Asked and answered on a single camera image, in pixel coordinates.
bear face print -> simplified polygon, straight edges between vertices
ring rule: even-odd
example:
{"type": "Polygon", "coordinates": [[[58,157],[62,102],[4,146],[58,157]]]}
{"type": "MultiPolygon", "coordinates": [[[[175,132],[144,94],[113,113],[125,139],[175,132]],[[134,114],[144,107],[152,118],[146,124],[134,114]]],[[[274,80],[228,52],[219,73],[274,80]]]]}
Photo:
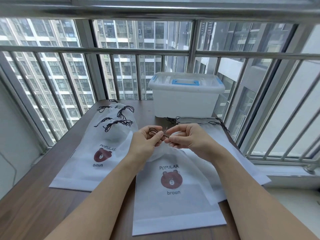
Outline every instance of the bear face print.
{"type": "Polygon", "coordinates": [[[103,148],[100,148],[95,154],[94,154],[94,160],[97,163],[103,162],[107,160],[108,158],[112,157],[112,152],[107,151],[103,148]]]}
{"type": "Polygon", "coordinates": [[[176,189],[182,184],[182,176],[177,170],[173,172],[164,171],[161,177],[161,184],[167,189],[176,189]]]}

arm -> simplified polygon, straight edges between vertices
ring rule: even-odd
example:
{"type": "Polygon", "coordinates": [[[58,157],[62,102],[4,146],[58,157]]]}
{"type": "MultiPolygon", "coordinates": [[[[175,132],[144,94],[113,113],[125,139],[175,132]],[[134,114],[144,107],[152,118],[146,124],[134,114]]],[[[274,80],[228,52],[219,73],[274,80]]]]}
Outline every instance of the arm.
{"type": "Polygon", "coordinates": [[[161,126],[146,126],[135,132],[126,157],[45,240],[110,238],[128,187],[152,155],[155,146],[164,140],[162,131],[154,137],[149,136],[150,127],[162,130],[161,126]]]}
{"type": "Polygon", "coordinates": [[[174,132],[178,133],[166,143],[189,148],[216,168],[241,239],[318,239],[198,124],[180,124],[166,131],[174,132]]]}

table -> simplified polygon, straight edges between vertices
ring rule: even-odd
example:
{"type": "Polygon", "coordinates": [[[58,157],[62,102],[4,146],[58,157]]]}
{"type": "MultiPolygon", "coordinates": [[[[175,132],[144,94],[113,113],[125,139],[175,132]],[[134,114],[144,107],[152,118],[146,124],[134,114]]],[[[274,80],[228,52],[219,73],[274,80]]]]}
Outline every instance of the table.
{"type": "MultiPolygon", "coordinates": [[[[170,122],[154,116],[153,101],[123,101],[134,107],[138,128],[170,122]]],[[[99,106],[108,100],[96,102],[88,112],[57,142],[0,201],[0,240],[43,240],[89,192],[55,189],[48,186],[79,145],[90,120],[99,106]]],[[[135,179],[124,198],[111,239],[240,239],[228,202],[219,203],[227,225],[204,227],[160,234],[132,237],[135,179]]]]}

box lid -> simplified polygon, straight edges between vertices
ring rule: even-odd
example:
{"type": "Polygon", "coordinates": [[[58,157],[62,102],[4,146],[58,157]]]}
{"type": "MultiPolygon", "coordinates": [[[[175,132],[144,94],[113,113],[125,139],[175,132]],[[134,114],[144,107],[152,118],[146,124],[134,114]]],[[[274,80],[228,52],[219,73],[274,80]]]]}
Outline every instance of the box lid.
{"type": "Polygon", "coordinates": [[[149,81],[149,88],[165,91],[224,93],[222,81],[212,74],[157,72],[149,81]]]}

non-woven bag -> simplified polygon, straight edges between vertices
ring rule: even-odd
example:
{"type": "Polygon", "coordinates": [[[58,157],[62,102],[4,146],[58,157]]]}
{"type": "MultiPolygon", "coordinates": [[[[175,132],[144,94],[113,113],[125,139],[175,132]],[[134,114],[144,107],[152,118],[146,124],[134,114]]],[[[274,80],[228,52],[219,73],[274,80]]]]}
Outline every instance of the non-woven bag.
{"type": "MultiPolygon", "coordinates": [[[[220,145],[226,148],[238,162],[244,167],[244,169],[260,184],[266,184],[271,180],[262,173],[253,163],[251,163],[247,158],[245,158],[228,140],[222,126],[212,125],[210,123],[203,123],[200,126],[220,145]]],[[[226,199],[226,195],[221,185],[218,173],[214,166],[200,157],[198,157],[190,149],[181,149],[186,155],[194,162],[194,164],[199,168],[199,170],[205,175],[209,180],[212,189],[214,190],[215,196],[218,201],[223,201],[226,199]]]]}
{"type": "MultiPolygon", "coordinates": [[[[116,115],[119,109],[103,113],[110,116],[112,111],[116,115]]],[[[132,119],[106,117],[90,123],[80,144],[49,187],[94,190],[128,153],[132,135],[138,130],[132,119]]]]}
{"type": "Polygon", "coordinates": [[[226,224],[209,181],[162,143],[136,177],[132,235],[226,224]]]}

